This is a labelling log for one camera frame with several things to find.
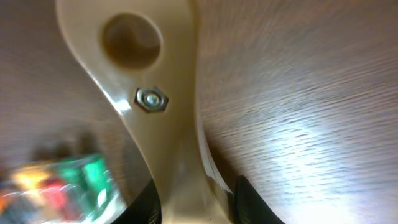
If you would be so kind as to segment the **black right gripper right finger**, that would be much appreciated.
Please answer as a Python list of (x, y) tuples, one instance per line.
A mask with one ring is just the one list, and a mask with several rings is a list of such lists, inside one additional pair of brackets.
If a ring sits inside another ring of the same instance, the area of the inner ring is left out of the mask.
[(236, 180), (233, 213), (238, 224), (284, 224), (243, 175)]

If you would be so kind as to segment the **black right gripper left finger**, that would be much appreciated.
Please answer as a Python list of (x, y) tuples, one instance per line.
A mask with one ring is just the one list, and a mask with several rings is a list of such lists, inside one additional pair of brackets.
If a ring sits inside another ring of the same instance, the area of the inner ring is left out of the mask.
[(111, 224), (161, 224), (159, 194), (151, 179), (132, 204)]

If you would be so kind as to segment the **clear bag of wall plugs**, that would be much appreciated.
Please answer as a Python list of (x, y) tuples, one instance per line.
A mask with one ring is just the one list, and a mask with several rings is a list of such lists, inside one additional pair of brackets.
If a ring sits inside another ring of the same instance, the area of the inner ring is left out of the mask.
[(1, 174), (1, 223), (112, 223), (127, 208), (100, 154)]

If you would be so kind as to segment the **wooden handled orange scraper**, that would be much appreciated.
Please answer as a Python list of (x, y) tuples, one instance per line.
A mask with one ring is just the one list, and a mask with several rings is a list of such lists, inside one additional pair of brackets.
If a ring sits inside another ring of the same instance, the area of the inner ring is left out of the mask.
[(72, 55), (136, 143), (164, 223), (232, 223), (197, 108), (195, 1), (57, 1)]

